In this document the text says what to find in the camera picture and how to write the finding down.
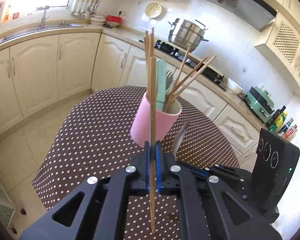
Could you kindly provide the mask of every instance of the brown tablecloth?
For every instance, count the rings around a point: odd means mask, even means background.
[[[77,104],[64,121],[32,185],[42,203],[51,209],[89,176],[103,179],[129,164],[143,151],[129,132],[144,87],[101,90]],[[200,168],[215,163],[239,167],[232,148],[215,124],[182,98],[182,113],[162,141],[171,152],[174,136],[185,122],[189,129],[178,159]],[[125,239],[178,240],[175,196],[156,196],[156,234],[150,226],[149,197],[130,197]]]

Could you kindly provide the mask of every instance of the round table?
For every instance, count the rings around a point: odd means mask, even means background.
[[[32,181],[47,210],[87,177],[109,177],[143,151],[129,133],[145,90],[133,86],[101,90],[72,109]],[[178,100],[183,110],[162,140],[163,152],[172,151],[176,133],[183,123],[189,122],[177,153],[179,160],[200,168],[215,163],[239,167],[217,126],[186,100]],[[125,240],[179,239],[176,197],[157,194],[155,198],[156,234],[151,233],[149,197],[130,197]]]

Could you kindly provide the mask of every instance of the metal bolt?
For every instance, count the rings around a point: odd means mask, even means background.
[[[181,171],[181,167],[179,165],[172,165],[170,167],[170,170],[173,172],[179,172],[179,171]]]
[[[217,183],[219,181],[219,178],[217,176],[212,175],[209,177],[209,181],[211,183]]]
[[[137,170],[137,168],[135,167],[135,166],[127,166],[126,167],[126,172],[128,172],[128,173],[133,173],[133,172],[135,172]]]
[[[98,178],[95,176],[91,176],[91,177],[87,178],[87,182],[91,185],[96,184],[98,182]]]

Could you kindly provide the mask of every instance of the tile floor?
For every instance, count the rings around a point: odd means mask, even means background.
[[[85,95],[59,106],[27,123],[0,141],[0,181],[18,209],[12,224],[18,234],[41,217],[46,209],[32,188],[31,181],[45,159],[51,144],[71,109],[87,98]]]

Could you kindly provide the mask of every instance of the pink utensil holder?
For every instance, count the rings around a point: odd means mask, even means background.
[[[170,105],[167,113],[156,109],[156,141],[163,140],[181,114],[181,111],[182,107],[177,100]],[[130,136],[132,140],[142,148],[144,147],[145,141],[150,141],[150,103],[146,97],[146,93],[143,95],[136,117],[132,123]]]

